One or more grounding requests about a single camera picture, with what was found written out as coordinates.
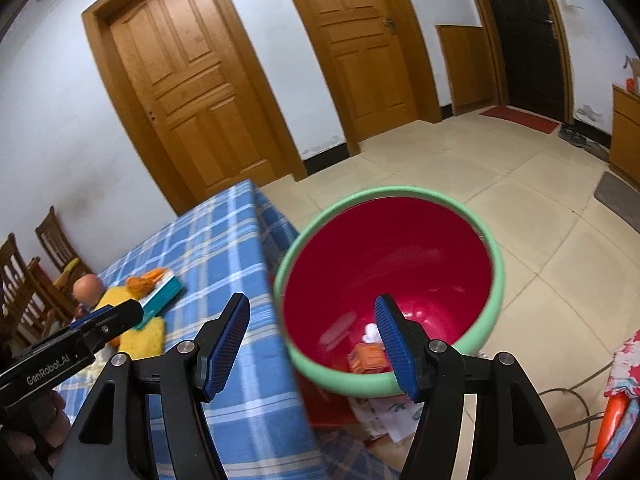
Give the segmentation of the left hand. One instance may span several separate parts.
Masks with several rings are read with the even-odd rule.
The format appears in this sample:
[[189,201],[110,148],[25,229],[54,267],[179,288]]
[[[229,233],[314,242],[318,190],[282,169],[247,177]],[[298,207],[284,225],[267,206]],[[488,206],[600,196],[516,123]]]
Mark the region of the left hand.
[[43,393],[26,408],[18,426],[1,426],[1,472],[11,479],[43,479],[53,474],[62,446],[70,433],[70,419],[65,413],[66,401],[55,390]]

